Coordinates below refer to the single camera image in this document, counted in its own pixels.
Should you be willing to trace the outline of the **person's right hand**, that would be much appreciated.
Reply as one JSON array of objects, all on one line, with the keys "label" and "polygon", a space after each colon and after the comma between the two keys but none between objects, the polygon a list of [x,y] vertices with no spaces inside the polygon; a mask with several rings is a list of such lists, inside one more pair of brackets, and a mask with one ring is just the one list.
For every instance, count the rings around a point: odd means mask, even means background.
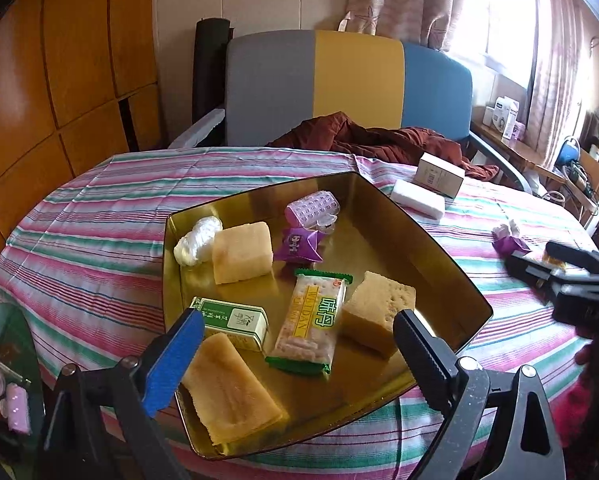
[{"label": "person's right hand", "polygon": [[599,335],[584,327],[575,330],[579,338],[587,340],[575,354],[574,363],[581,367],[577,381],[556,401],[551,402],[555,430],[562,448],[568,448],[584,430],[587,416],[592,410],[593,384],[599,379]]}]

